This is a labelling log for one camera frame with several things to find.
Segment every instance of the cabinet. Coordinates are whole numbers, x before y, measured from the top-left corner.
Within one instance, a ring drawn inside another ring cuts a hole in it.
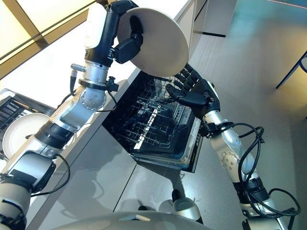
[[[192,33],[191,48],[190,48],[191,53],[194,52],[195,47],[197,43],[199,42],[202,32],[203,32],[203,27],[204,27],[204,22],[205,22],[207,7],[208,7],[207,3],[208,3],[208,0],[195,0],[196,10],[195,10],[194,18],[193,18],[194,26],[193,26],[193,33]]]
[[[194,1],[191,1],[191,3],[187,6],[187,8],[184,10],[182,15],[177,20],[177,23],[179,24],[181,30],[183,31],[184,36],[186,37],[188,46],[189,46],[189,52],[191,55],[191,39],[192,39],[192,28],[194,26]]]

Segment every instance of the open dishwasher door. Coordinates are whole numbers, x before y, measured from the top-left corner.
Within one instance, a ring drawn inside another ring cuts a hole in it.
[[[165,86],[174,79],[141,71],[102,125],[136,162],[194,172],[202,122],[169,97]]]

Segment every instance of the silver arm segment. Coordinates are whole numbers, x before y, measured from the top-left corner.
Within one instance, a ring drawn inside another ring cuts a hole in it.
[[[215,125],[220,125],[222,123],[228,122],[228,120],[223,119],[220,115],[220,112],[216,110],[208,112],[203,117],[203,121],[205,123],[214,123]],[[224,170],[227,173],[227,176],[232,181],[232,183],[234,184],[237,190],[239,186],[239,182],[240,182],[239,176],[238,176],[238,166],[239,166],[241,157],[245,153],[245,149],[242,146],[240,137],[232,128],[230,128],[216,136],[210,137],[210,141],[211,141],[211,145],[213,149],[216,151],[216,154],[219,157],[221,166],[224,168]],[[250,170],[252,169],[253,164],[254,164],[254,158],[251,154],[249,154],[245,158],[243,162],[243,166],[242,166],[241,173],[242,173],[242,178],[244,181],[246,180],[247,173],[249,173]],[[257,173],[257,170],[253,172],[250,180],[253,180],[253,179],[257,181],[261,181]],[[265,229],[271,229],[270,227],[274,227],[273,229],[276,229],[276,230],[287,230],[288,229],[281,218],[267,219],[267,218],[260,217],[259,214],[250,205],[250,203],[245,201],[246,199],[244,199],[242,194],[238,193],[238,196],[240,199],[240,206],[241,206],[243,215],[248,217],[247,222],[251,230],[264,229],[263,227],[265,227]],[[268,195],[266,197],[267,198],[262,200],[262,202],[269,205],[272,208],[275,208],[275,204],[273,200]],[[272,213],[260,203],[255,203],[255,206],[258,208],[258,210],[261,213],[264,213],[264,214]]]
[[[83,78],[106,86],[107,69],[87,63]],[[40,131],[32,135],[9,160],[0,181],[0,219],[11,221],[12,225],[8,226],[15,229],[25,227],[30,195],[46,186],[55,170],[52,159],[61,154],[73,134],[105,102],[105,91],[80,86],[75,96],[61,105]]]

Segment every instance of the black cable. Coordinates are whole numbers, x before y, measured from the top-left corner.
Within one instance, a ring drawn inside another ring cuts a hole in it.
[[[59,187],[53,189],[53,190],[50,191],[50,192],[33,194],[33,195],[31,195],[31,197],[34,197],[34,196],[42,196],[42,195],[48,195],[48,194],[54,193],[54,192],[58,191],[59,189],[61,189],[62,187],[64,187],[64,186],[68,183],[68,181],[69,181],[69,179],[70,179],[70,177],[71,177],[71,168],[70,168],[69,164],[67,163],[67,161],[65,160],[64,157],[62,157],[62,156],[59,155],[59,154],[57,154],[56,156],[60,157],[60,158],[63,160],[63,162],[65,163],[66,167],[67,167],[67,173],[68,173],[68,174],[67,174],[67,179],[66,179],[66,181],[65,181],[63,184],[61,184]]]
[[[109,110],[97,110],[97,112],[112,112],[114,110],[116,110],[117,108],[117,101],[115,100],[114,96],[111,94],[111,92],[108,90],[107,93],[110,95],[110,97],[113,99],[115,106],[113,107],[113,109],[109,109]]]
[[[294,219],[295,219],[295,216],[290,217],[290,221],[289,221],[289,224],[288,224],[288,230],[292,229],[293,223],[294,223]]]
[[[71,96],[71,93],[70,94],[68,94],[68,95],[66,95],[64,98],[63,98],[63,100],[61,101],[61,103],[57,106],[57,109],[61,106],[61,105],[63,105],[63,103],[67,100],[67,98],[69,98]]]
[[[293,221],[294,221],[294,216],[296,216],[296,215],[298,215],[300,213],[301,207],[300,207],[298,201],[295,199],[295,197],[291,193],[289,193],[289,192],[287,192],[287,191],[285,191],[283,189],[279,189],[279,188],[274,188],[274,189],[271,189],[269,191],[269,193],[268,193],[269,195],[271,195],[271,193],[273,191],[280,191],[280,192],[286,193],[295,202],[295,204],[297,206],[297,210],[296,211],[295,211],[294,208],[290,208],[288,210],[285,210],[285,211],[281,212],[281,211],[278,211],[278,210],[268,206],[267,204],[263,203],[257,197],[255,197],[252,193],[249,192],[249,190],[247,188],[247,184],[248,184],[248,182],[249,182],[253,172],[255,171],[257,163],[258,163],[258,160],[259,160],[261,143],[264,143],[264,141],[262,139],[262,134],[264,132],[264,129],[263,129],[263,127],[254,128],[253,126],[251,126],[249,124],[246,124],[246,123],[236,123],[236,124],[228,126],[227,128],[223,129],[222,131],[224,132],[224,131],[232,128],[232,127],[239,126],[239,125],[241,125],[241,126],[248,126],[249,128],[252,129],[251,131],[249,131],[249,132],[239,136],[240,138],[246,137],[246,136],[248,136],[248,135],[250,135],[252,133],[256,134],[256,138],[255,138],[254,142],[250,145],[250,147],[243,154],[243,156],[240,159],[239,165],[238,165],[238,175],[239,175],[240,184],[241,184],[242,188],[244,189],[244,194],[247,197],[249,204],[251,205],[251,207],[255,210],[255,212],[257,214],[259,214],[260,216],[265,217],[265,218],[279,218],[281,216],[290,216],[291,219],[290,219],[290,222],[289,222],[289,226],[292,227]],[[256,158],[254,160],[254,164],[253,164],[251,170],[246,174],[247,175],[246,180],[243,181],[243,178],[242,178],[243,162],[246,159],[246,157],[248,156],[248,154],[254,149],[254,147],[256,145],[257,145],[257,154],[256,154]],[[269,211],[272,212],[272,214],[264,214],[261,211],[259,211],[258,208],[256,208],[256,206],[252,202],[250,197],[252,197],[254,200],[256,200],[259,204],[261,204],[264,207],[266,207]]]

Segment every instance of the countertop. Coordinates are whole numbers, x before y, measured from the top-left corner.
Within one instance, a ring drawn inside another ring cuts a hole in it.
[[[159,10],[174,18],[174,20],[180,17],[191,2],[192,0],[135,0],[135,3],[140,7]],[[8,88],[41,103],[57,107],[62,98],[69,93],[71,63],[81,65],[84,63],[84,31],[85,23],[82,23],[7,75],[0,81],[0,88]],[[119,91],[115,94],[117,100],[133,82],[139,71],[131,62],[125,64],[113,62],[108,75],[114,76],[116,82],[120,84]],[[113,102],[110,98],[107,98],[105,108],[108,109],[111,107],[113,107]],[[99,135],[104,135],[103,130],[101,130],[101,122],[105,119],[106,115],[107,113],[96,113],[89,120],[88,124],[75,135],[74,141],[66,147],[62,155],[71,165],[73,177],[69,183],[70,186],[79,183],[80,174],[93,174],[93,172],[95,179],[103,185],[107,184],[107,188],[105,189],[106,195],[99,198],[99,202],[104,204],[105,212],[110,212],[115,207],[135,167],[135,161],[122,147],[118,150],[115,149],[116,146],[119,147],[119,144],[112,143],[112,140],[108,141],[106,138],[97,140],[100,144],[96,147],[95,151],[101,150],[101,141],[106,140],[104,143],[109,144],[104,149],[115,152],[116,157],[107,157],[106,160],[103,158],[103,161],[105,161],[103,164],[99,165],[99,167],[92,168],[91,162],[93,161],[91,158],[96,159],[96,156],[93,153],[94,150],[90,148],[90,145],[94,145],[95,143],[95,138],[98,136],[95,134],[99,133]],[[57,169],[50,178],[45,191],[52,190],[61,184],[66,179],[65,172],[65,165],[61,161],[57,161]],[[52,207],[56,207],[56,213],[59,212],[57,208],[63,205],[63,202],[58,201],[62,192],[60,190],[51,195],[39,196],[35,200],[32,200],[27,214],[28,229],[37,229]]]

